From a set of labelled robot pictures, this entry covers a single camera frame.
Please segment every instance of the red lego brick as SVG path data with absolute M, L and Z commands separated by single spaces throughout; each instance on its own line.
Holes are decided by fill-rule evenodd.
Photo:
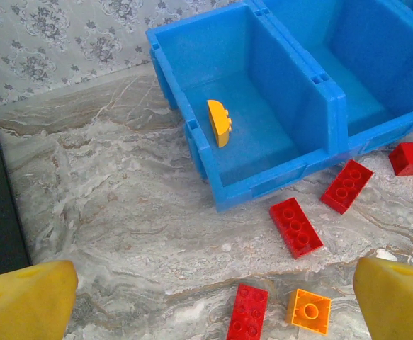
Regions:
M 413 175 L 413 142 L 400 143 L 389 155 L 397 176 Z
M 353 159 L 350 160 L 321 197 L 322 202 L 338 213 L 344 214 L 372 175 L 373 171 Z
M 294 259 L 324 246 L 295 198 L 273 205 L 269 213 Z
M 259 340 L 269 292 L 239 285 L 234 301 L 227 340 Z

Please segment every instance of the marble floor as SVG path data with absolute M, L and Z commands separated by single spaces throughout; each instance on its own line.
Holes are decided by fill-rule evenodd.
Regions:
M 0 138 L 33 261 L 77 269 L 65 339 L 222 340 L 238 283 L 270 292 L 263 340 L 326 339 L 283 321 L 296 288 L 332 299 L 328 339 L 369 339 L 357 259 L 413 264 L 413 177 L 394 176 L 394 145 L 359 159 L 375 175 L 343 216 L 319 201 L 340 166 L 217 214 L 150 64 L 2 106 Z M 325 244 L 297 261 L 268 215 L 290 197 Z

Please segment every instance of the lego stud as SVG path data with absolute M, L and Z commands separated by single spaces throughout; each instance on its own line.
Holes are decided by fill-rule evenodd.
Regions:
M 242 289 L 240 290 L 239 294 L 240 294 L 243 298 L 245 298 L 245 297 L 249 294 L 249 291 L 248 291 L 246 288 L 242 288 Z
M 264 301 L 266 297 L 264 296 L 263 293 L 258 293 L 255 298 L 256 298 L 256 301 L 262 302 Z
M 258 330 L 255 327 L 250 326 L 247 333 L 249 333 L 250 336 L 256 336 L 258 334 Z
M 361 173 L 357 170 L 351 170 L 349 172 L 349 176 L 351 176 L 351 178 L 355 181 L 362 177 Z
M 284 218 L 286 218 L 287 220 L 291 220 L 294 217 L 294 211 L 293 209 L 285 209 L 283 211 L 283 216 Z
M 300 224 L 299 221 L 294 220 L 294 221 L 290 222 L 290 229 L 293 232 L 299 232 L 301 227 L 302 227 L 302 225 Z
M 261 312 L 260 312 L 259 310 L 254 310 L 254 311 L 251 313 L 251 315 L 252 315 L 252 317 L 254 317 L 254 319 L 258 319 L 258 318 L 261 317 Z
M 299 247 L 305 247 L 308 244 L 309 237 L 307 234 L 300 233 L 296 240 L 298 241 Z
M 335 193 L 337 196 L 339 196 L 341 199 L 345 198 L 348 195 L 348 191 L 343 188 L 338 188 L 335 190 Z
M 233 322 L 233 329 L 238 332 L 242 329 L 242 325 L 241 322 L 235 321 Z
M 351 179 L 347 178 L 343 181 L 343 186 L 345 186 L 348 189 L 354 188 L 354 181 Z
M 319 315 L 318 307 L 312 303 L 307 303 L 299 311 L 299 316 L 309 320 L 315 320 Z

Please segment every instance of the orange duplo brick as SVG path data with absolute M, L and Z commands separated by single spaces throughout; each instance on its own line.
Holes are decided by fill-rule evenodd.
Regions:
M 327 335 L 331 299 L 297 289 L 290 295 L 286 322 L 312 332 Z

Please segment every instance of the floral wallpaper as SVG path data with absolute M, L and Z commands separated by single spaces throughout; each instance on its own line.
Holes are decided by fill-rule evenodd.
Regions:
M 0 0 L 0 105 L 149 62 L 148 28 L 236 0 Z

